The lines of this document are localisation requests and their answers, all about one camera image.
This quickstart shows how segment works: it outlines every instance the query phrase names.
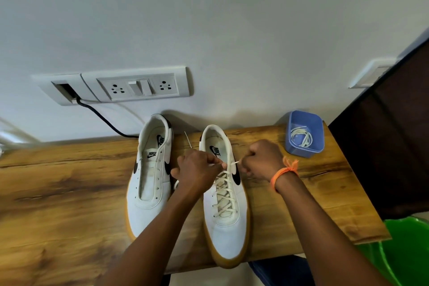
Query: wooden table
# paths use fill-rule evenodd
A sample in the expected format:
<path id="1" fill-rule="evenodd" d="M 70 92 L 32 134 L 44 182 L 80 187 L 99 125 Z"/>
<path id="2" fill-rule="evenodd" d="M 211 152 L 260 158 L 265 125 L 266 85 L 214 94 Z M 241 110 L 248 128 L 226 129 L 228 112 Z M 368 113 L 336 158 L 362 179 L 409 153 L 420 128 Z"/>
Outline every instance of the wooden table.
<path id="1" fill-rule="evenodd" d="M 235 157 L 261 138 L 284 144 L 285 126 L 227 130 Z M 198 147 L 201 133 L 191 134 Z M 175 136 L 172 164 L 188 148 Z M 0 158 L 0 285 L 92 285 L 130 244 L 125 193 L 137 141 L 17 150 Z M 325 150 L 299 158 L 306 186 L 355 243 L 389 238 L 340 148 L 325 126 Z M 251 210 L 245 261 L 303 252 L 284 202 L 267 183 L 243 179 Z M 202 201 L 192 209 L 167 271 L 213 267 Z"/>

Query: forearm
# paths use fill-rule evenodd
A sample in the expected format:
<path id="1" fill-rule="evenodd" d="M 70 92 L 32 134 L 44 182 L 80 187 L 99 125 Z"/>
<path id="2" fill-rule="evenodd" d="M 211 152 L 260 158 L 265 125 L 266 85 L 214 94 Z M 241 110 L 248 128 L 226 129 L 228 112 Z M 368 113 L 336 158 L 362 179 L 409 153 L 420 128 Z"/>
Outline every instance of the forearm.
<path id="1" fill-rule="evenodd" d="M 278 178 L 276 189 L 288 207 L 318 286 L 390 285 L 352 245 L 294 173 Z"/>
<path id="2" fill-rule="evenodd" d="M 195 196 L 180 193 L 178 188 L 97 286 L 159 285 L 183 223 L 196 200 Z"/>

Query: green plastic bucket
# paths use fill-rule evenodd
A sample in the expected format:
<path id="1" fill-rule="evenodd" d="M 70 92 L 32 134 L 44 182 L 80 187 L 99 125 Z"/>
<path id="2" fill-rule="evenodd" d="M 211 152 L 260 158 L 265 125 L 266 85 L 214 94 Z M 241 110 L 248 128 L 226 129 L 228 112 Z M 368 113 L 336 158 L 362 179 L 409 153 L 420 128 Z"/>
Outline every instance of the green plastic bucket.
<path id="1" fill-rule="evenodd" d="M 415 217 L 384 221 L 392 240 L 357 245 L 392 284 L 429 285 L 429 224 Z"/>

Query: person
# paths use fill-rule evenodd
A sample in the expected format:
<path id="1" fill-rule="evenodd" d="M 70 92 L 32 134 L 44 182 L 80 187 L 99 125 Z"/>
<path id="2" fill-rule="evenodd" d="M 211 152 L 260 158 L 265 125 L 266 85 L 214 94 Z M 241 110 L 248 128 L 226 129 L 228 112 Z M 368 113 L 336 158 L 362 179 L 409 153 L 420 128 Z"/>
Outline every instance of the person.
<path id="1" fill-rule="evenodd" d="M 240 170 L 270 181 L 285 167 L 282 159 L 276 144 L 259 140 L 250 145 L 240 160 Z M 186 217 L 216 176 L 226 169 L 226 164 L 217 157 L 194 149 L 189 149 L 177 162 L 179 167 L 172 169 L 171 175 L 180 183 L 166 207 L 96 286 L 160 285 Z M 352 245 L 295 173 L 281 175 L 275 188 L 289 210 L 308 262 L 297 256 L 250 262 L 265 285 L 391 285 Z"/>

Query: blue plastic container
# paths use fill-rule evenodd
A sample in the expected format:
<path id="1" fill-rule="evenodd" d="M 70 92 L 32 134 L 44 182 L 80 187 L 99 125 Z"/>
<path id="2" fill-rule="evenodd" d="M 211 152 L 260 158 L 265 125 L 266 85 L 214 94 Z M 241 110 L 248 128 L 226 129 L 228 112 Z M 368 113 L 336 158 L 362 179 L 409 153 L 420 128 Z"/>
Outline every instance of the blue plastic container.
<path id="1" fill-rule="evenodd" d="M 285 138 L 286 151 L 302 157 L 312 157 L 314 154 L 320 153 L 325 148 L 322 119 L 316 114 L 298 110 L 289 112 L 288 115 Z M 305 129 L 313 137 L 313 143 L 308 148 L 298 146 L 303 142 L 304 135 L 295 135 L 293 141 L 290 138 L 292 129 L 303 126 L 306 126 Z"/>

